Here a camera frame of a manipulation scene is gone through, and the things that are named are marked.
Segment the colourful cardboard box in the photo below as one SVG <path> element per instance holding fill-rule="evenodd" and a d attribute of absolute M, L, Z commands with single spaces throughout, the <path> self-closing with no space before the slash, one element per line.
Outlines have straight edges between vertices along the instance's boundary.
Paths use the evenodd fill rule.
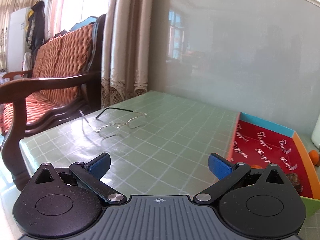
<path fill-rule="evenodd" d="M 227 160 L 265 168 L 280 166 L 285 174 L 296 173 L 300 194 L 311 217 L 319 210 L 319 178 L 308 152 L 296 131 L 253 115 L 240 113 L 236 120 Z"/>

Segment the white refrigerator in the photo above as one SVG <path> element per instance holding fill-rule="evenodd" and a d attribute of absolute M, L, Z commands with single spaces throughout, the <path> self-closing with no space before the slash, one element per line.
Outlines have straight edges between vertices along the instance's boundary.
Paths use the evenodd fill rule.
<path fill-rule="evenodd" d="M 29 11 L 30 7 L 25 7 L 10 14 L 6 52 L 7 72 L 22 70 L 24 55 L 30 51 L 25 41 Z"/>

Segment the white thermos jug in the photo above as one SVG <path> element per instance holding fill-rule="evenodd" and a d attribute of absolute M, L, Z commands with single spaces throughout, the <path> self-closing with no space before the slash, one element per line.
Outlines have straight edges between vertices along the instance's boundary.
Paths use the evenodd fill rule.
<path fill-rule="evenodd" d="M 320 115 L 318 116 L 317 122 L 313 129 L 313 132 L 311 135 L 311 141 L 317 148 L 319 148 L 320 146 Z"/>

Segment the tangerine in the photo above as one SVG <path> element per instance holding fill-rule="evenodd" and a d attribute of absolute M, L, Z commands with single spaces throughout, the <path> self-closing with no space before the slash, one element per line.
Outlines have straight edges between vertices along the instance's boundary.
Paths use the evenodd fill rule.
<path fill-rule="evenodd" d="M 263 169 L 260 165 L 251 165 L 253 169 Z"/>
<path fill-rule="evenodd" d="M 319 166 L 320 164 L 320 156 L 319 153 L 316 150 L 311 150 L 309 152 L 309 157 L 313 163 L 314 166 Z"/>

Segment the wooden bench orange cushion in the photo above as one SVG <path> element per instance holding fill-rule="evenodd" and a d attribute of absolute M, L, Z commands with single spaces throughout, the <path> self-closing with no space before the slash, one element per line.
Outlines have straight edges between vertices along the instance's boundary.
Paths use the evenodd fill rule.
<path fill-rule="evenodd" d="M 50 38 L 32 70 L 9 72 L 1 85 L 1 157 L 18 190 L 30 179 L 20 141 L 101 108 L 106 15 Z"/>

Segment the beige lace curtain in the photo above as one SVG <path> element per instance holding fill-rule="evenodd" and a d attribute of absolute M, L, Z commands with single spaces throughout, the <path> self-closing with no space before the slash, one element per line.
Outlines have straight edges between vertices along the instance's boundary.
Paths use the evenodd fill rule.
<path fill-rule="evenodd" d="M 101 60 L 101 106 L 148 91 L 152 0 L 108 0 Z"/>

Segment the dark hanging jacket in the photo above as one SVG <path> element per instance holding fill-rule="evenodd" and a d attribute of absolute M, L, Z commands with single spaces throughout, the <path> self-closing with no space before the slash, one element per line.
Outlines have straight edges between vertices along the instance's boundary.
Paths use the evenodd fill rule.
<path fill-rule="evenodd" d="M 26 42 L 32 55 L 36 55 L 44 41 L 45 14 L 44 1 L 38 1 L 31 7 L 33 14 L 28 18 Z"/>

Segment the dark water chestnut front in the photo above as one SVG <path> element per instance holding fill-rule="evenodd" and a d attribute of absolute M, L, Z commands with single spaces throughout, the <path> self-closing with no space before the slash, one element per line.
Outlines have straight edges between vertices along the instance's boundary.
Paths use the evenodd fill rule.
<path fill-rule="evenodd" d="M 300 179 L 298 178 L 298 174 L 296 173 L 288 173 L 287 175 L 288 180 L 291 182 L 293 187 L 296 189 L 298 194 L 301 194 L 303 191 L 303 187 L 301 185 Z"/>

